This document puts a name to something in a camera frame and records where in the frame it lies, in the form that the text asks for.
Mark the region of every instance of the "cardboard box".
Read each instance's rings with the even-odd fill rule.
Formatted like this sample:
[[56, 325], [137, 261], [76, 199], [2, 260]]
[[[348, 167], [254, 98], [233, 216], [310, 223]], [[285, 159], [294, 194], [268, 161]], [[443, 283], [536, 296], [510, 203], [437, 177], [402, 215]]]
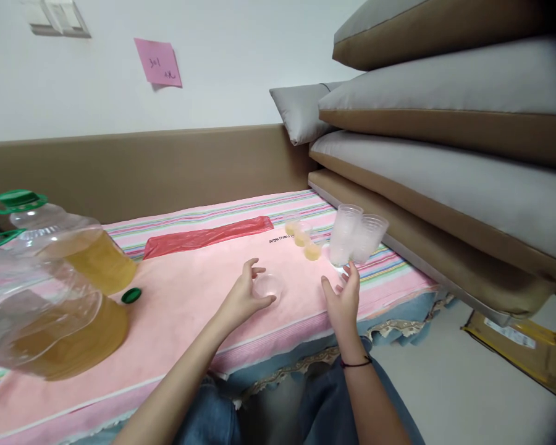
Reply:
[[531, 320], [501, 328], [472, 312], [462, 330], [556, 394], [556, 333]]

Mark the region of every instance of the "person's left hand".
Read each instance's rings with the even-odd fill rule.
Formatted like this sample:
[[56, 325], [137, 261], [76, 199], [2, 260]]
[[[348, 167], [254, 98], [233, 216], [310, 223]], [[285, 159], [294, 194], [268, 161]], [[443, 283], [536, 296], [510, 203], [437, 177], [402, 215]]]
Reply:
[[267, 308], [276, 301], [276, 296], [269, 295], [265, 298], [256, 298], [252, 294], [253, 279], [266, 268], [255, 268], [253, 265], [259, 258], [252, 258], [243, 265], [243, 272], [235, 281], [233, 288], [222, 302], [216, 312], [218, 317], [229, 332], [241, 326], [249, 317], [258, 310]]

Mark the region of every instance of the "yellow liquid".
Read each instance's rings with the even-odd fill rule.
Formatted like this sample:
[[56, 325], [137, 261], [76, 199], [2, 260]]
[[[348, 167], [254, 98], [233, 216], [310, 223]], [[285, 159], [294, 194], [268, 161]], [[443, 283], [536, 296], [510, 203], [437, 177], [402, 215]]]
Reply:
[[307, 243], [303, 250], [307, 260], [315, 261], [321, 256], [321, 246], [314, 243]]
[[[94, 312], [87, 315], [87, 304], [83, 299], [92, 297], [65, 300], [24, 327], [20, 337], [11, 344], [11, 351], [39, 356], [16, 369], [46, 380], [62, 380], [78, 375], [110, 356], [125, 340], [128, 316], [124, 307], [105, 296], [101, 296], [96, 315]], [[89, 321], [83, 320], [88, 316], [92, 321], [70, 334], [74, 330], [70, 323], [80, 323], [81, 326]]]
[[305, 232], [296, 232], [295, 233], [295, 244], [299, 247], [304, 247], [305, 242], [309, 239], [309, 235]]
[[296, 227], [296, 223], [295, 222], [287, 222], [284, 225], [284, 230], [286, 230], [286, 234], [293, 236], [295, 234], [295, 227]]
[[104, 295], [115, 294], [128, 286], [137, 268], [102, 229], [71, 234], [47, 246], [40, 255], [65, 258]]

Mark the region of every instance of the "small plastic cup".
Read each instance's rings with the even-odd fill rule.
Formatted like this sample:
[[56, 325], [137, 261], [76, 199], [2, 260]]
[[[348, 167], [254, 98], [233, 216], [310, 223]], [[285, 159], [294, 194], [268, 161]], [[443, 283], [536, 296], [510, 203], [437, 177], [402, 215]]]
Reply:
[[308, 222], [300, 221], [297, 223], [295, 226], [295, 244], [299, 247], [305, 247], [312, 231], [313, 226]]
[[318, 260], [326, 242], [327, 240], [322, 234], [315, 231], [312, 232], [309, 239], [305, 243], [305, 248], [303, 249], [305, 258], [309, 261]]
[[388, 227], [389, 222], [381, 216], [375, 214], [363, 215], [353, 237], [352, 260], [358, 264], [365, 264], [371, 254], [379, 248]]
[[269, 295], [275, 295], [276, 301], [272, 304], [277, 305], [282, 298], [282, 294], [286, 290], [286, 286], [282, 278], [275, 274], [263, 273], [253, 281], [253, 296], [256, 298], [264, 298]]
[[340, 204], [329, 240], [329, 261], [336, 267], [348, 263], [354, 248], [354, 235], [363, 209], [353, 204]]
[[294, 236], [295, 227], [301, 221], [299, 212], [290, 212], [284, 215], [284, 230], [287, 235]]

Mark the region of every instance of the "pink sticky note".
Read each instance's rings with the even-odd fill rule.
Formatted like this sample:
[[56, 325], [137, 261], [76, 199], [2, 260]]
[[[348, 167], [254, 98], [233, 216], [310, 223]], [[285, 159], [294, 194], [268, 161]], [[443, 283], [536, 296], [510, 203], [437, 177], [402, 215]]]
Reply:
[[170, 43], [135, 38], [138, 55], [150, 83], [181, 87], [175, 52]]

